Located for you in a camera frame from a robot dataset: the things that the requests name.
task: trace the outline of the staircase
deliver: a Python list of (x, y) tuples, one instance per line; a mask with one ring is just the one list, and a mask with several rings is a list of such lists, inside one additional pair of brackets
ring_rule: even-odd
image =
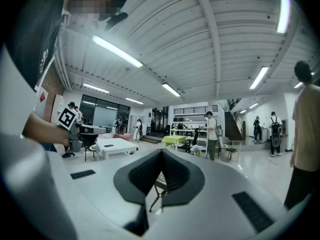
[(242, 141), (243, 137), (239, 128), (234, 120), (234, 117), (230, 112), (224, 112), (225, 120), (225, 136), (228, 137), (230, 141)]

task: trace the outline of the stair railing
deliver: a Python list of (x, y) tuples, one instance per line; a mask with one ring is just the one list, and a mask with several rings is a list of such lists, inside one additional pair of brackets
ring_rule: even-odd
[(244, 137), (244, 124), (243, 124), (243, 122), (240, 120), (240, 118), (236, 112), (234, 112), (232, 116), (233, 116), (233, 119), (236, 123), (236, 126), (238, 126), (238, 129), (241, 133), (241, 136)]

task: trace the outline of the person standing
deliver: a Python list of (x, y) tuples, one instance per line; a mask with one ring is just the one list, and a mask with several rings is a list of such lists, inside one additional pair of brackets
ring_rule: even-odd
[(260, 136), (260, 141), (262, 139), (262, 131), (261, 131), (261, 126), (260, 126), (260, 121), (259, 121), (259, 116), (256, 116), (255, 120), (254, 120), (254, 123), (253, 123), (253, 127), (254, 127), (254, 141), (256, 142), (257, 141), (257, 136), (259, 134)]
[(136, 140), (136, 142), (139, 143), (140, 131), (142, 131), (142, 123), (141, 123), (141, 120), (138, 119), (136, 121), (136, 125), (135, 125), (135, 130), (134, 130), (134, 134), (133, 134), (133, 141)]
[[(279, 134), (282, 132), (282, 121), (279, 116), (276, 116), (276, 112), (271, 113), (271, 117), (269, 119), (269, 128), (270, 128), (270, 146), (271, 146), (271, 154), (270, 157), (274, 157), (275, 153), (275, 147), (272, 142), (272, 135), (273, 134)], [(276, 147), (277, 155), (281, 156), (282, 153), (280, 153), (280, 144)]]
[(214, 118), (214, 115), (211, 111), (208, 111), (205, 116), (208, 118), (207, 127), (204, 127), (207, 130), (208, 134), (208, 153), (210, 156), (210, 160), (215, 160), (215, 152), (216, 152), (216, 142), (217, 142), (217, 134), (216, 134), (216, 126), (217, 122)]
[(293, 167), (284, 205), (291, 209), (311, 194), (320, 179), (320, 87), (312, 84), (308, 63), (298, 61), (294, 73), (304, 87), (295, 100)]
[(78, 106), (75, 106), (74, 109), (78, 114), (78, 120), (82, 121), (82, 112), (79, 110)]
[(75, 113), (76, 115), (78, 115), (77, 111), (75, 110), (75, 103), (74, 102), (70, 102), (70, 104), (68, 104), (69, 109)]

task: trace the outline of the ceiling light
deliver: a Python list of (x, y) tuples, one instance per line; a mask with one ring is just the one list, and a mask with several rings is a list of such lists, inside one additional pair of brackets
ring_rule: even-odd
[(135, 102), (135, 103), (138, 103), (138, 104), (141, 104), (143, 105), (144, 103), (140, 102), (140, 101), (136, 101), (134, 99), (131, 99), (131, 98), (126, 98), (127, 101), (131, 101), (131, 102)]
[(98, 87), (94, 87), (94, 86), (89, 85), (89, 84), (86, 84), (86, 83), (84, 83), (83, 85), (84, 85), (85, 87), (89, 87), (89, 88), (95, 89), (95, 90), (97, 90), (97, 91), (104, 92), (104, 93), (106, 93), (106, 94), (110, 93), (110, 91), (108, 91), (108, 90), (100, 89), (100, 88), (98, 88)]
[(96, 105), (95, 103), (91, 103), (91, 102), (88, 102), (88, 101), (82, 101), (83, 103), (87, 103), (87, 104), (90, 104), (90, 105)]
[(181, 95), (179, 93), (177, 93), (169, 84), (167, 84), (166, 82), (162, 84), (162, 86), (164, 88), (166, 88), (169, 92), (171, 92), (172, 94), (174, 94), (177, 97), (181, 97)]
[(252, 108), (255, 107), (256, 105), (258, 105), (258, 103), (253, 104), (251, 107), (249, 107), (249, 109), (252, 109)]
[(258, 76), (256, 77), (256, 79), (254, 80), (253, 84), (251, 85), (250, 89), (254, 89), (256, 88), (256, 86), (259, 84), (259, 82), (261, 81), (261, 79), (264, 77), (265, 73), (267, 72), (269, 68), (267, 66), (263, 66), (260, 70), (260, 73), (258, 74)]
[(281, 9), (276, 31), (285, 33), (290, 19), (290, 0), (281, 0)]
[(106, 40), (103, 40), (102, 38), (94, 35), (92, 37), (92, 42), (97, 44), (98, 46), (101, 46), (101, 47), (109, 50), (110, 52), (114, 53), (115, 55), (118, 55), (119, 57), (123, 58), (127, 62), (136, 66), (137, 68), (142, 67), (142, 64), (139, 61), (137, 61), (135, 58), (131, 57), (129, 54), (125, 53), (123, 50), (120, 50), (119, 48), (115, 47), (113, 44), (107, 42)]
[(294, 88), (299, 88), (301, 85), (302, 85), (302, 82), (298, 82), (298, 83), (294, 86)]

